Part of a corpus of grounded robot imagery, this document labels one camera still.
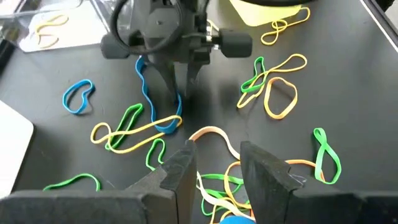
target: blue object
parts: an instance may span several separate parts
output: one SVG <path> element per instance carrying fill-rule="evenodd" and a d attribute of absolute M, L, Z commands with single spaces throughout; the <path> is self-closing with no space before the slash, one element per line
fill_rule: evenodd
<path fill-rule="evenodd" d="M 255 224 L 255 223 L 254 221 L 245 217 L 231 216 L 224 218 L 224 220 L 221 221 L 220 224 Z"/>
<path fill-rule="evenodd" d="M 139 57 L 136 62 L 136 72 L 137 72 L 139 78 L 142 80 L 142 94 L 147 99 L 148 103 L 150 104 L 150 110 L 151 110 L 150 120 L 152 122 L 154 122 L 154 121 L 156 121 L 156 110 L 155 110 L 154 105 L 152 104 L 152 101 L 150 100 L 150 98 L 148 96 L 148 86 L 146 85 L 145 78 L 141 73 L 142 69 L 144 69 L 144 67 L 145 67 L 144 58 Z M 178 108 L 177 108 L 176 115 L 181 116 L 182 100 L 181 100 L 181 96 L 178 93 L 177 93 L 177 97 L 178 97 Z M 162 133 L 171 134 L 177 128 L 177 124 L 178 124 L 178 119 L 174 119 L 168 126 L 155 125 L 155 128 L 156 128 L 156 130 L 158 130 Z"/>
<path fill-rule="evenodd" d="M 82 87 L 84 85 L 89 85 L 89 84 L 90 84 L 90 87 L 87 90 L 83 91 L 83 93 L 81 93 L 81 100 L 83 100 L 83 101 L 81 102 L 80 108 L 75 110 L 75 111 L 71 110 L 69 108 L 69 106 L 68 106 L 68 95 L 71 92 L 79 89 L 80 87 Z M 88 103 L 87 96 L 94 90 L 95 90 L 95 87 L 94 87 L 93 82 L 91 82 L 91 80 L 84 79 L 84 80 L 81 80 L 81 81 L 77 82 L 76 84 L 74 84 L 71 87 L 69 87 L 69 89 L 63 94 L 63 97 L 62 97 L 63 107 L 65 109 L 67 109 L 67 111 L 69 111 L 70 113 L 80 114 L 87 107 L 87 103 Z"/>

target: tangled rubber bands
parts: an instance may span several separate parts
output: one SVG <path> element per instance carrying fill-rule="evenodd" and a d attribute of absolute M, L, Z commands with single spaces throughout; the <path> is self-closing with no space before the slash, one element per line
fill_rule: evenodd
<path fill-rule="evenodd" d="M 307 10 L 307 16 L 306 16 L 305 19 L 302 19 L 302 20 L 300 20 L 300 21 L 293 22 L 293 23 L 291 23 L 291 24 L 288 24 L 287 21 L 286 21 L 286 20 L 283 20 L 283 19 L 279 19 L 279 20 L 277 20 L 277 21 L 272 22 L 272 23 L 271 23 L 271 26 L 272 26 L 272 28 L 273 28 L 275 31 L 266 32 L 265 34 L 263 34 L 263 35 L 261 36 L 261 42 L 262 42 L 262 44 L 268 45 L 268 46 L 273 45 L 273 44 L 276 43 L 276 41 L 278 40 L 279 33 L 285 31 L 286 28 L 307 21 L 307 20 L 310 18 L 310 15 L 311 15 L 310 9 L 309 9 L 308 7 L 303 7 L 303 8 L 301 8 L 300 10 Z M 271 41 L 271 42 L 267 42 L 267 41 L 264 40 L 264 38 L 267 37 L 267 36 L 269 36 L 269 35 L 275 35 L 275 39 L 274 39 L 273 41 Z"/>
<path fill-rule="evenodd" d="M 71 179 L 64 180 L 61 183 L 50 184 L 50 185 L 46 186 L 43 189 L 43 191 L 50 190 L 50 189 L 57 189 L 57 188 L 61 188 L 61 187 L 67 186 L 67 185 L 70 185 L 70 184 L 76 182 L 77 180 L 80 180 L 80 179 L 85 178 L 85 177 L 91 178 L 91 179 L 93 179 L 95 181 L 95 190 L 96 191 L 101 190 L 101 183 L 99 182 L 99 180 L 95 176 L 93 176 L 91 174 L 84 173 L 84 174 L 79 174 L 79 175 L 77 175 L 75 177 L 72 177 Z"/>
<path fill-rule="evenodd" d="M 290 59 L 294 58 L 294 57 L 299 57 L 304 61 L 304 64 L 296 67 L 296 68 L 289 68 L 289 69 L 280 69 L 280 67 L 282 67 L 283 65 L 285 65 L 287 62 L 289 62 Z M 294 72 L 300 69 L 303 69 L 305 66 L 307 65 L 307 58 L 302 55 L 302 54 L 292 54 L 287 60 L 285 60 L 284 62 L 282 62 L 280 65 L 277 65 L 271 69 L 269 69 L 266 72 L 263 72 L 259 75 L 255 75 L 254 78 L 251 78 L 248 81 L 252 81 L 251 84 L 246 88 L 246 91 L 242 91 L 243 95 L 241 96 L 241 98 L 238 101 L 238 104 L 236 105 L 237 108 L 244 108 L 250 101 L 252 101 L 253 99 L 257 98 L 262 91 L 264 90 L 265 87 L 265 82 L 267 79 L 268 74 L 272 73 L 272 72 L 280 72 L 280 73 L 287 73 L 287 72 Z M 245 102 L 242 103 L 243 99 L 246 97 L 246 95 L 250 92 L 250 91 L 254 91 L 255 89 L 252 89 L 252 87 L 254 86 L 254 84 L 257 82 L 258 79 L 263 78 L 263 81 L 259 86 L 259 91 L 253 95 L 251 95 Z M 290 104 L 288 105 L 288 107 L 286 107 L 286 109 L 284 109 L 280 114 L 274 114 L 268 105 L 269 102 L 269 98 L 271 96 L 271 88 L 272 88 L 272 84 L 277 81 L 277 80 L 282 80 L 286 85 L 292 87 L 295 91 L 295 96 L 292 100 L 292 102 L 290 102 Z M 295 87 L 295 85 L 293 83 L 290 83 L 286 80 L 284 80 L 281 77 L 274 77 L 271 78 L 268 83 L 267 83 L 267 87 L 266 87 L 266 94 L 264 96 L 264 109 L 267 112 L 267 114 L 274 119 L 283 119 L 286 115 L 288 115 L 292 109 L 294 108 L 294 106 L 297 104 L 297 89 Z"/>
<path fill-rule="evenodd" d="M 194 134 L 192 134 L 192 136 L 189 138 L 190 140 L 196 141 L 198 138 L 200 138 L 202 135 L 206 134 L 206 133 L 217 133 L 219 135 L 221 135 L 225 142 L 227 143 L 227 148 L 230 151 L 230 153 L 232 153 L 232 155 L 239 160 L 240 159 L 240 155 L 239 153 L 232 147 L 231 143 L 229 142 L 228 136 L 227 134 L 220 128 L 214 127 L 214 126 L 207 126 L 204 128 L 199 129 L 197 132 L 195 132 Z M 306 164 L 306 165 L 310 165 L 313 167 L 316 167 L 316 165 L 313 162 L 310 161 L 305 161 L 305 160 L 287 160 L 286 161 L 289 164 Z M 224 213 L 224 215 L 221 217 L 221 220 L 224 219 L 224 217 L 226 217 L 227 215 L 229 215 L 230 213 L 233 213 L 234 215 L 237 216 L 242 216 L 245 218 L 248 218 L 250 220 L 254 220 L 254 216 L 249 216 L 244 214 L 241 209 L 243 210 L 247 210 L 250 209 L 251 210 L 251 206 L 249 203 L 239 203 L 237 202 L 234 197 L 233 194 L 237 191 L 236 189 L 232 192 L 230 187 L 229 187 L 229 182 L 235 183 L 237 184 L 237 188 L 240 187 L 240 181 L 239 179 L 234 179 L 231 178 L 228 175 L 229 170 L 233 167 L 233 166 L 237 166 L 240 165 L 240 161 L 238 162 L 234 162 L 232 163 L 227 171 L 224 174 L 223 177 L 223 181 L 224 181 L 224 189 L 225 192 L 219 192 L 219 191 L 209 191 L 209 189 L 205 189 L 203 186 L 203 182 L 202 182 L 202 177 L 205 178 L 209 178 L 211 177 L 212 179 L 221 179 L 221 177 L 217 174 L 208 174 L 207 176 L 201 176 L 199 174 L 199 172 L 197 172 L 197 189 L 201 192 L 203 199 L 206 200 L 208 203 L 214 205 L 213 207 L 213 212 L 212 212 L 212 218 L 211 218 L 211 223 L 213 223 L 214 221 L 214 215 L 215 212 L 220 210 L 219 208 L 217 208 L 217 206 L 226 208 L 228 211 L 226 213 Z M 320 170 L 320 177 L 323 181 L 325 181 L 325 178 L 323 176 L 323 172 L 322 170 Z"/>
<path fill-rule="evenodd" d="M 122 117 L 122 120 L 120 120 L 118 128 L 116 128 L 116 131 L 120 131 L 120 129 L 123 127 L 124 123 L 126 122 L 128 116 L 134 111 L 133 116 L 130 119 L 129 124 L 126 127 L 125 131 L 128 131 L 131 129 L 131 127 L 134 125 L 136 122 L 137 117 L 142 113 L 144 110 L 144 105 L 142 103 L 137 103 L 136 105 L 132 105 L 129 108 L 127 108 L 126 112 L 124 112 L 124 115 Z M 105 149 L 110 151 L 111 148 L 116 149 L 120 146 L 120 144 L 124 141 L 124 138 L 126 137 L 125 134 L 121 135 L 116 142 L 114 142 L 115 136 L 110 137 L 109 142 L 110 144 L 106 143 L 105 144 Z"/>
<path fill-rule="evenodd" d="M 115 132 L 112 132 L 111 126 L 108 123 L 101 122 L 101 123 L 97 124 L 96 126 L 94 126 L 94 128 L 93 128 L 93 130 L 91 132 L 91 135 L 90 135 L 90 141 L 92 143 L 94 143 L 94 144 L 100 144 L 100 143 L 102 143 L 104 141 L 107 141 L 106 144 L 109 145 L 109 150 L 110 151 L 112 151 L 114 153 L 117 153 L 117 154 L 129 153 L 129 152 L 132 152 L 132 151 L 136 150 L 137 148 L 143 146 L 144 144 L 146 144 L 146 143 L 148 143 L 148 142 L 150 142 L 152 140 L 155 140 L 157 138 L 162 137 L 163 135 L 165 135 L 165 133 L 155 134 L 152 137 L 149 137 L 149 138 L 137 143 L 136 145 L 134 145 L 134 146 L 132 146 L 130 148 L 127 148 L 127 149 L 123 149 L 123 150 L 117 150 L 117 149 L 114 149 L 112 147 L 112 144 L 111 144 L 112 137 L 136 134 L 136 133 L 139 133 L 139 132 L 141 132 L 141 131 L 143 131 L 145 129 L 154 127 L 157 124 L 168 122 L 168 121 L 171 121 L 171 120 L 174 120 L 174 119 L 178 120 L 177 127 L 179 127 L 182 124 L 182 118 L 180 116 L 177 116 L 177 115 L 172 115 L 172 116 L 169 116 L 167 118 L 160 119 L 158 121 L 155 121 L 155 122 L 149 123 L 147 125 L 144 125 L 144 126 L 142 126 L 140 128 L 136 128 L 136 129 L 129 130 L 129 131 L 115 131 Z M 105 126 L 108 129 L 108 134 L 103 136 L 100 139 L 95 140 L 95 134 L 99 130 L 99 128 L 102 127 L 102 126 Z"/>

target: cable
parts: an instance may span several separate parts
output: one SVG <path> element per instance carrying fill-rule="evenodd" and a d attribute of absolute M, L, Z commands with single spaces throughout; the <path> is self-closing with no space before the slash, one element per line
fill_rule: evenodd
<path fill-rule="evenodd" d="M 142 94 L 144 95 L 145 99 L 148 101 L 148 103 L 150 105 L 150 121 L 154 122 L 156 120 L 156 110 L 155 110 L 155 107 L 154 107 L 152 101 L 150 100 L 150 98 L 148 96 L 148 86 L 146 85 L 145 78 L 142 75 L 142 71 L 143 71 L 144 67 L 145 67 L 144 58 L 139 57 L 136 61 L 136 72 L 137 72 L 138 77 L 142 81 Z M 177 98 L 178 98 L 178 107 L 177 107 L 177 112 L 175 113 L 175 115 L 181 116 L 181 114 L 182 114 L 182 99 L 181 99 L 181 96 L 179 93 L 177 93 Z M 176 130 L 177 123 L 178 123 L 178 120 L 175 119 L 168 126 L 155 125 L 155 128 L 159 132 L 162 132 L 165 134 L 171 134 Z"/>
<path fill-rule="evenodd" d="M 149 165 L 149 162 L 150 162 L 150 157 L 151 157 L 151 155 L 152 155 L 152 152 L 155 150 L 156 145 L 157 145 L 158 143 L 162 143 L 162 150 L 161 150 L 161 152 L 159 153 L 159 155 L 157 156 L 157 162 L 158 162 L 159 164 L 163 164 L 162 158 L 163 158 L 163 155 L 164 155 L 165 150 L 166 150 L 166 143 L 163 141 L 163 139 L 158 138 L 158 139 L 155 139 L 155 140 L 152 142 L 152 146 L 150 147 L 150 149 L 149 149 L 149 151 L 148 151 L 148 153 L 147 153 L 147 157 L 146 157 L 146 159 L 145 159 L 145 166 L 147 166 L 151 171 L 154 171 L 154 170 L 156 169 L 155 167 Z"/>
<path fill-rule="evenodd" d="M 57 19 L 62 18 L 62 17 L 64 18 L 64 20 L 61 20 L 61 21 L 58 21 L 58 22 L 54 22 Z M 51 19 L 49 19 L 49 20 L 37 25 L 36 28 L 35 28 L 35 35 L 36 35 L 37 40 L 38 40 L 37 45 L 39 46 L 39 48 L 40 49 L 47 49 L 49 47 L 54 46 L 60 40 L 59 37 L 57 37 L 54 34 L 42 34 L 42 33 L 40 33 L 40 31 L 43 28 L 46 28 L 46 27 L 49 27 L 49 26 L 62 26 L 64 24 L 66 24 L 68 21 L 69 21 L 69 17 L 68 16 L 66 16 L 66 15 L 57 15 L 57 16 L 55 16 L 55 17 L 53 17 L 53 18 L 51 18 Z M 49 43 L 47 45 L 40 46 L 40 42 L 42 40 L 42 37 L 45 37 L 45 36 L 54 37 L 55 39 L 54 39 L 53 42 L 51 42 L 51 43 Z"/>
<path fill-rule="evenodd" d="M 335 184 L 340 177 L 341 174 L 341 163 L 340 159 L 337 156 L 337 154 L 334 152 L 334 150 L 329 146 L 327 143 L 327 138 L 326 138 L 326 132 L 323 130 L 323 128 L 315 128 L 313 130 L 313 135 L 315 138 L 318 140 L 320 143 L 320 148 L 318 150 L 317 154 L 317 160 L 316 160 L 316 166 L 315 166 L 315 178 L 324 184 Z M 323 161 L 323 155 L 325 151 L 330 155 L 330 157 L 334 160 L 336 166 L 337 166 L 337 172 L 331 182 L 326 182 L 325 179 L 322 179 L 321 177 L 321 169 L 322 169 L 322 161 Z"/>
<path fill-rule="evenodd" d="M 92 143 L 94 143 L 94 144 L 100 144 L 100 143 L 102 143 L 102 142 L 104 142 L 104 141 L 107 141 L 107 143 L 111 146 L 111 144 L 110 144 L 110 139 L 111 139 L 112 136 L 118 136 L 118 135 L 124 135 L 124 134 L 127 134 L 127 135 L 136 134 L 136 133 L 141 132 L 141 131 L 143 131 L 143 130 L 145 130 L 145 129 L 148 129 L 148 128 L 150 128 L 150 127 L 153 127 L 153 126 L 155 126 L 156 124 L 164 123 L 164 122 L 166 122 L 166 121 L 170 121 L 170 120 L 173 120 L 173 119 L 178 119 L 178 120 L 179 120 L 179 122 L 178 122 L 178 124 L 177 124 L 177 127 L 179 127 L 179 126 L 182 124 L 182 118 L 181 118 L 180 116 L 172 115 L 172 116 L 169 116 L 169 117 L 167 117 L 167 118 L 160 119 L 160 120 L 158 120 L 158 121 L 152 122 L 152 123 L 150 123 L 150 124 L 144 125 L 144 126 L 142 126 L 142 127 L 140 127 L 140 128 L 136 128 L 136 129 L 133 129 L 133 130 L 130 130 L 130 131 L 115 131 L 115 132 L 112 132 L 112 129 L 111 129 L 111 127 L 109 126 L 108 123 L 101 122 L 101 123 L 97 124 L 96 126 L 94 126 L 93 130 L 91 131 L 90 141 L 91 141 Z M 98 131 L 98 129 L 99 129 L 100 127 L 102 127 L 102 126 L 105 126 L 105 127 L 108 129 L 108 134 L 105 135 L 105 136 L 103 136 L 103 137 L 100 138 L 100 139 L 95 140 L 95 139 L 94 139 L 95 134 L 96 134 L 96 132 Z M 154 140 L 154 139 L 157 139 L 157 138 L 162 137 L 163 135 L 165 135 L 165 133 L 158 133 L 158 134 L 155 134 L 155 135 L 153 135 L 152 137 L 149 137 L 149 138 L 147 138 L 147 139 L 141 141 L 140 143 L 137 143 L 135 146 L 130 147 L 130 148 L 128 148 L 128 149 L 116 150 L 116 149 L 114 149 L 114 148 L 112 148 L 112 147 L 110 147 L 109 149 L 110 149 L 112 152 L 117 153 L 117 154 L 129 153 L 129 152 L 132 152 L 132 151 L 136 150 L 138 147 L 141 147 L 142 145 L 144 145 L 144 144 L 146 144 L 146 143 L 148 143 L 148 142 L 150 142 L 150 141 L 152 141 L 152 140 Z"/>
<path fill-rule="evenodd" d="M 261 72 L 257 71 L 257 64 L 260 63 L 261 64 Z M 258 84 L 258 85 L 254 85 L 250 88 L 245 88 L 247 85 L 250 85 L 256 78 L 257 76 L 259 76 L 261 73 L 266 72 L 266 67 L 264 66 L 264 57 L 258 57 L 257 59 L 255 59 L 254 61 L 254 77 L 249 79 L 248 81 L 244 82 L 241 85 L 241 91 L 242 93 L 249 93 L 255 90 L 258 90 L 261 88 L 261 86 L 263 86 L 266 82 L 266 79 L 262 80 L 262 83 Z"/>
<path fill-rule="evenodd" d="M 82 179 L 82 178 L 84 178 L 84 177 L 89 177 L 89 178 L 91 178 L 91 179 L 93 179 L 93 180 L 95 181 L 95 185 L 96 185 L 95 191 L 101 190 L 101 183 L 99 182 L 99 180 L 98 180 L 95 176 L 93 176 L 93 175 L 91 175 L 91 174 L 83 173 L 83 174 L 79 174 L 79 175 L 77 175 L 77 176 L 75 176 L 75 177 L 72 177 L 71 179 L 64 180 L 64 181 L 61 182 L 61 183 L 50 184 L 50 185 L 46 186 L 46 187 L 43 189 L 43 191 L 45 191 L 45 190 L 50 190 L 50 189 L 56 189 L 56 188 L 64 187 L 64 186 L 66 186 L 66 185 L 70 185 L 71 183 L 75 182 L 76 180 Z"/>
<path fill-rule="evenodd" d="M 180 35 L 183 31 L 183 23 L 184 23 L 185 16 L 183 13 L 183 9 L 182 9 L 180 0 L 175 0 L 174 8 L 178 15 L 178 24 L 177 24 L 177 28 L 175 30 L 173 30 L 173 32 L 168 37 L 163 38 L 158 44 L 156 44 L 153 48 L 150 48 L 150 49 L 139 50 L 137 47 L 128 46 L 126 43 L 123 42 L 122 38 L 120 38 L 120 35 L 118 32 L 119 14 L 120 14 L 123 6 L 127 2 L 128 2 L 128 0 L 119 0 L 118 2 L 116 2 L 113 13 L 111 14 L 110 22 L 109 22 L 109 29 L 111 30 L 111 34 L 114 36 L 116 43 L 118 43 L 118 45 L 125 51 L 127 51 L 133 55 L 153 54 L 155 52 L 158 52 L 158 51 L 168 47 L 170 44 L 172 44 L 174 41 L 176 41 L 180 37 Z"/>
<path fill-rule="evenodd" d="M 301 59 L 304 61 L 304 64 L 301 65 L 301 66 L 299 66 L 299 67 L 296 67 L 296 68 L 279 69 L 280 67 L 282 67 L 283 65 L 285 65 L 285 64 L 286 64 L 290 59 L 292 59 L 293 57 L 299 57 L 299 58 L 301 58 Z M 265 83 L 265 80 L 266 80 L 268 74 L 270 74 L 270 73 L 272 73 L 272 72 L 280 72 L 280 73 L 294 72 L 294 71 L 303 69 L 303 68 L 307 65 L 307 62 L 308 62 L 308 61 L 307 61 L 307 58 L 306 58 L 304 55 L 302 55 L 302 54 L 292 54 L 288 59 L 286 59 L 286 60 L 285 60 L 284 62 L 282 62 L 281 64 L 279 64 L 279 65 L 277 65 L 277 66 L 275 66 L 275 67 L 269 69 L 268 71 L 266 71 L 266 72 L 264 72 L 264 73 L 262 73 L 262 74 L 259 74 L 259 75 L 252 81 L 252 83 L 249 85 L 248 89 L 252 88 L 252 87 L 254 86 L 254 84 L 257 82 L 257 80 L 260 79 L 261 77 L 264 77 L 264 78 L 263 78 L 263 79 L 264 79 L 263 83 Z M 293 109 L 293 107 L 294 107 L 295 104 L 297 103 L 297 89 L 296 89 L 296 87 L 295 87 L 292 83 L 287 82 L 287 81 L 284 80 L 283 78 L 275 77 L 275 78 L 273 78 L 273 79 L 271 79 L 271 80 L 270 80 L 271 83 L 268 83 L 268 84 L 267 84 L 266 95 L 265 95 L 265 97 L 264 97 L 264 108 L 265 108 L 267 114 L 268 114 L 271 118 L 274 118 L 274 119 L 282 119 L 282 118 L 284 118 L 284 117 Z M 269 96 L 270 96 L 270 92 L 271 92 L 272 83 L 273 83 L 274 81 L 276 81 L 276 80 L 282 80 L 282 81 L 285 82 L 286 85 L 291 86 L 291 87 L 293 87 L 293 88 L 295 89 L 295 98 L 294 98 L 294 100 L 290 103 L 290 105 L 289 105 L 281 114 L 278 114 L 278 115 L 272 113 L 271 110 L 269 109 L 269 106 L 268 106 L 268 100 L 269 100 Z M 264 86 L 265 86 L 265 85 L 262 84 L 261 87 L 260 87 L 260 90 L 259 90 L 257 93 L 251 95 L 245 102 L 242 103 L 244 97 L 248 94 L 248 93 L 243 93 L 243 95 L 240 97 L 238 103 L 236 104 L 236 107 L 239 108 L 239 109 L 240 109 L 240 108 L 244 108 L 251 100 L 253 100 L 254 98 L 257 98 L 257 97 L 262 93 L 262 91 L 264 90 Z"/>
<path fill-rule="evenodd" d="M 77 110 L 73 111 L 68 106 L 68 95 L 84 85 L 90 85 L 90 87 L 81 93 L 81 99 L 82 99 L 81 106 Z M 67 111 L 69 111 L 69 113 L 80 114 L 83 110 L 86 109 L 88 104 L 88 96 L 93 91 L 95 91 L 95 86 L 91 80 L 88 79 L 80 80 L 77 83 L 73 84 L 71 87 L 69 87 L 69 89 L 63 94 L 62 105 Z"/>
<path fill-rule="evenodd" d="M 144 110 L 144 105 L 142 105 L 142 103 L 137 103 L 136 105 L 132 105 L 132 106 L 130 106 L 129 108 L 127 108 L 126 112 L 124 112 L 124 115 L 123 115 L 122 119 L 120 120 L 120 123 L 119 123 L 118 128 L 116 128 L 116 131 L 120 131 L 120 129 L 123 127 L 124 122 L 126 121 L 127 117 L 128 117 L 128 116 L 130 115 L 130 113 L 131 113 L 132 111 L 134 111 L 134 110 L 135 110 L 135 112 L 134 112 L 133 116 L 131 117 L 130 122 L 129 122 L 129 124 L 127 125 L 125 131 L 130 130 L 131 127 L 134 125 L 134 123 L 136 122 L 136 118 L 137 118 L 137 117 L 142 113 L 142 111 Z M 126 135 L 123 134 L 122 136 L 120 136 L 120 138 L 119 138 L 115 143 L 112 143 L 113 140 L 114 140 L 114 137 L 115 137 L 115 136 L 110 137 L 109 141 L 110 141 L 110 143 L 111 143 L 111 145 L 112 145 L 111 147 L 112 147 L 113 149 L 116 149 L 116 148 L 118 148 L 118 147 L 120 146 L 120 144 L 123 142 L 123 140 L 124 140 L 124 138 L 126 137 Z M 108 143 L 105 144 L 105 149 L 108 150 L 108 151 L 110 151 L 111 148 L 110 148 L 110 146 L 109 146 Z"/>
<path fill-rule="evenodd" d="M 290 26 L 294 26 L 294 25 L 299 24 L 299 23 L 301 23 L 301 22 L 307 21 L 307 20 L 310 18 L 311 11 L 310 11 L 310 9 L 309 9 L 308 7 L 303 7 L 303 8 L 301 8 L 300 10 L 303 10 L 303 9 L 307 10 L 307 12 L 308 12 L 305 19 L 302 19 L 302 20 L 300 20 L 300 21 L 293 22 L 293 23 L 291 23 L 291 24 L 288 24 L 287 21 L 285 21 L 285 20 L 283 20 L 283 19 L 279 19 L 279 20 L 277 20 L 277 21 L 272 22 L 272 23 L 271 23 L 271 26 L 272 26 L 272 28 L 273 28 L 275 31 L 271 31 L 271 32 L 266 32 L 266 33 L 264 33 L 264 34 L 261 36 L 261 42 L 262 42 L 262 44 L 268 45 L 268 46 L 273 45 L 274 43 L 276 43 L 276 41 L 277 41 L 277 39 L 278 39 L 278 36 L 279 36 L 279 33 L 280 33 L 280 32 L 285 31 L 286 28 L 288 28 L 288 27 L 290 27 Z M 283 23 L 283 26 L 282 26 L 282 27 L 279 27 L 279 26 L 278 26 L 278 22 Z M 275 39 L 274 39 L 273 41 L 271 41 L 271 42 L 266 42 L 266 41 L 264 40 L 264 38 L 265 38 L 266 36 L 268 36 L 268 35 L 274 35 L 274 34 L 275 34 Z"/>
<path fill-rule="evenodd" d="M 210 0 L 203 0 L 204 3 L 200 5 L 199 15 L 205 15 L 207 11 L 207 7 L 209 5 Z"/>

